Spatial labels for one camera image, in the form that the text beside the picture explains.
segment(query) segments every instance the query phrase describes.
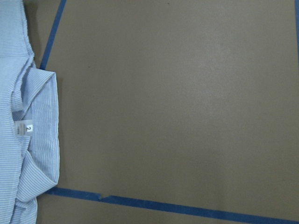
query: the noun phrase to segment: blue painter's tape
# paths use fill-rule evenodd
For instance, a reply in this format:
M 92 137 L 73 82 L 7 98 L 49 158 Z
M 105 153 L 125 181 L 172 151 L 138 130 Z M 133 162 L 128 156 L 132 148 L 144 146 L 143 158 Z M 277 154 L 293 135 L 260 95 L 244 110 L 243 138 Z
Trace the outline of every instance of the blue painter's tape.
M 299 60 L 299 0 L 295 0 L 295 17 L 296 17 L 296 31 L 297 31 L 297 51 Z
M 45 194 L 71 197 L 96 202 L 99 202 L 101 200 L 101 194 L 98 193 L 56 187 L 46 191 Z
M 52 29 L 50 31 L 50 35 L 49 35 L 49 38 L 48 38 L 47 46 L 46 46 L 45 52 L 43 54 L 41 65 L 39 67 L 42 70 L 46 69 L 48 59 L 49 59 L 49 56 L 50 56 L 50 53 L 51 53 L 51 50 L 52 50 L 53 42 L 54 42 L 54 39 L 55 39 L 55 35 L 56 35 L 57 29 L 58 29 L 58 26 L 59 26 L 59 22 L 60 22 L 60 19 L 61 19 L 61 15 L 62 15 L 62 12 L 64 11 L 65 3 L 66 3 L 66 0 L 61 0 L 60 4 L 58 6 L 58 10 L 57 10 L 57 13 L 56 13 L 53 25 L 52 25 Z
M 253 215 L 246 215 L 246 214 L 219 211 L 219 210 L 202 209 L 202 208 L 191 207 L 191 206 L 161 203 L 161 202 L 154 202 L 154 201 L 141 200 L 141 199 L 128 198 L 128 197 L 108 196 L 108 197 L 101 198 L 100 194 L 97 193 L 63 189 L 63 188 L 52 188 L 48 190 L 46 194 L 79 198 L 79 199 L 97 201 L 97 202 L 109 203 L 109 204 L 124 205 L 124 206 L 130 206 L 130 207 L 142 208 L 142 209 L 173 212 L 173 213 L 185 214 L 191 216 L 222 219 L 222 220 L 235 221 L 240 223 L 299 224 L 298 221 L 292 221 L 292 220 L 253 216 Z
M 241 223 L 249 223 L 249 224 L 299 224 L 299 222 L 297 221 L 291 221 L 285 219 L 245 215 L 245 214 L 233 213 L 227 211 L 202 209 L 202 208 L 196 208 L 190 206 L 160 203 L 160 202 L 133 199 L 127 197 L 119 197 L 119 196 L 108 196 L 103 198 L 101 202 L 131 206 L 136 208 L 174 212 L 174 213 L 186 214 L 192 216 L 216 218 L 216 219 L 235 221 Z

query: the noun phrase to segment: fabric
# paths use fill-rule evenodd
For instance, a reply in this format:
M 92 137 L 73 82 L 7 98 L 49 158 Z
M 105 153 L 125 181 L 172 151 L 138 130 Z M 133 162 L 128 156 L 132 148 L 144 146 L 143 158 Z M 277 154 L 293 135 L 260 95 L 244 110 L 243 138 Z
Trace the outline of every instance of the fabric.
M 56 74 L 37 69 L 22 0 L 0 0 L 0 224 L 34 224 L 59 177 Z M 16 120 L 33 121 L 32 136 Z

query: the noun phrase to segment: shirt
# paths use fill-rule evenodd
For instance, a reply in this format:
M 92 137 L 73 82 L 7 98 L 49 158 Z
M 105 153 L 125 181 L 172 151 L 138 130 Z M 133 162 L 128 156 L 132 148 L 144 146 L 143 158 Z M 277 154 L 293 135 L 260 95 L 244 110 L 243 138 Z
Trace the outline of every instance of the shirt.
M 22 0 L 0 0 L 0 224 L 36 223 L 36 197 L 59 177 L 56 74 L 33 58 Z

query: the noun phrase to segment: gray surface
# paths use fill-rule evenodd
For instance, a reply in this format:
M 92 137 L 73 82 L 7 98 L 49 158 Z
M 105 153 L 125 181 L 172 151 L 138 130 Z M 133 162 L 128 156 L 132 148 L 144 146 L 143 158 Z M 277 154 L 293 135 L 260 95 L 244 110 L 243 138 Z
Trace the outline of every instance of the gray surface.
M 59 1 L 31 2 L 38 61 Z M 299 220 L 293 0 L 68 1 L 47 69 L 59 187 Z M 201 219 L 41 196 L 38 223 L 60 203 L 60 223 Z

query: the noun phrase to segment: tape line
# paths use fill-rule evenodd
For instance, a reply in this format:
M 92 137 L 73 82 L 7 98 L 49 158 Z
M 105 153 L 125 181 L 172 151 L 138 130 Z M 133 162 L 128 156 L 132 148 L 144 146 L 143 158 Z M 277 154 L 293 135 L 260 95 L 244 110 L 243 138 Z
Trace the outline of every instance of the tape line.
M 46 67 L 47 67 L 48 59 L 49 59 L 49 56 L 50 56 L 50 53 L 51 53 L 51 50 L 52 50 L 53 42 L 54 42 L 55 35 L 56 35 L 57 29 L 58 29 L 58 26 L 59 26 L 61 15 L 62 15 L 62 12 L 64 11 L 65 3 L 66 3 L 66 0 L 61 0 L 60 4 L 58 6 L 58 10 L 57 10 L 57 13 L 56 13 L 53 25 L 52 25 L 52 29 L 50 31 L 50 35 L 49 35 L 49 38 L 48 38 L 48 42 L 47 42 L 47 45 L 46 45 L 46 49 L 45 49 L 45 52 L 43 53 L 42 62 L 41 62 L 41 65 L 39 67 L 42 70 L 45 70 Z
M 297 51 L 299 61 L 299 0 L 295 0 L 295 18 L 296 18 L 296 31 L 297 31 Z
M 241 213 L 219 211 L 219 210 L 210 210 L 210 209 L 203 209 L 203 208 L 197 208 L 197 207 L 191 207 L 185 205 L 161 203 L 161 202 L 128 198 L 128 197 L 108 196 L 108 197 L 101 198 L 100 194 L 98 193 L 63 189 L 57 187 L 48 190 L 46 194 L 78 198 L 78 199 L 84 199 L 89 201 L 97 201 L 97 202 L 108 203 L 108 204 L 124 205 L 124 206 L 130 206 L 135 208 L 172 212 L 172 213 L 185 214 L 191 216 L 222 219 L 222 220 L 235 221 L 240 223 L 299 224 L 298 221 L 292 221 L 286 219 L 246 215 Z

